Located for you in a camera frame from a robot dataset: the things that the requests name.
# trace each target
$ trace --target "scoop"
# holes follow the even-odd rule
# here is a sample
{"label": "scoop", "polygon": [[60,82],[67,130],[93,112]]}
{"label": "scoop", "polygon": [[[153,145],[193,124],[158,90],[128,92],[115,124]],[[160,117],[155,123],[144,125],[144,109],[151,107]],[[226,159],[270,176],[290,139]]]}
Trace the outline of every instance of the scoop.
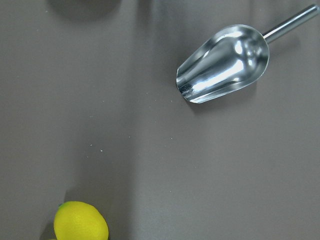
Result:
{"label": "scoop", "polygon": [[310,5],[265,34],[247,25],[222,29],[178,68],[180,93],[201,104],[254,83],[268,66],[268,44],[319,12],[319,6]]}

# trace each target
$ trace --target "gray surface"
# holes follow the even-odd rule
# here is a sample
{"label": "gray surface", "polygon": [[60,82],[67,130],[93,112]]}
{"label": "gray surface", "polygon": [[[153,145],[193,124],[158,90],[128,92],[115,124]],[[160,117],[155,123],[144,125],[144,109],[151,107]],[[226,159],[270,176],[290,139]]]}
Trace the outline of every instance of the gray surface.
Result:
{"label": "gray surface", "polygon": [[175,86],[222,27],[309,3],[0,1],[0,239],[49,239],[68,200],[112,240],[320,239],[320,18],[257,84],[202,105]]}

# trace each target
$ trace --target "yellow fruit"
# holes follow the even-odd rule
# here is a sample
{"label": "yellow fruit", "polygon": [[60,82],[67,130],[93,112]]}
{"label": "yellow fruit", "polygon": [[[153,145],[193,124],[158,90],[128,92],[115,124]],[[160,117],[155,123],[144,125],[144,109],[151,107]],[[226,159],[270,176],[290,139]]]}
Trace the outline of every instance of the yellow fruit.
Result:
{"label": "yellow fruit", "polygon": [[67,201],[55,214],[57,240],[107,240],[108,225],[98,210],[87,203]]}

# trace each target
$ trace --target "metal scoop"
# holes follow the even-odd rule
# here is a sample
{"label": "metal scoop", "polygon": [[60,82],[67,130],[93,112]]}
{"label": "metal scoop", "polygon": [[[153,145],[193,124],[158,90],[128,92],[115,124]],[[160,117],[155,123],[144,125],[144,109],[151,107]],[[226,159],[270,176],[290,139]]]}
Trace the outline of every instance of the metal scoop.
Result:
{"label": "metal scoop", "polygon": [[251,26],[228,26],[204,43],[177,70],[182,96],[201,104],[255,82],[269,62],[268,44],[315,17],[313,4],[265,34]]}

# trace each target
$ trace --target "scoop handle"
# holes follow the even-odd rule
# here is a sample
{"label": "scoop handle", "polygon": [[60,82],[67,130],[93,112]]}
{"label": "scoop handle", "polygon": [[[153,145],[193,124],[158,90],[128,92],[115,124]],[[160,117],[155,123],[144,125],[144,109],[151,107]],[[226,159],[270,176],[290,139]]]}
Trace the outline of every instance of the scoop handle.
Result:
{"label": "scoop handle", "polygon": [[287,32],[291,31],[292,29],[317,16],[319,12],[320,7],[316,4],[312,4],[303,9],[302,11],[298,12],[296,15],[290,17],[289,19],[275,26],[271,30],[267,31],[265,34],[263,34],[263,38],[269,44],[274,40],[280,38]]}

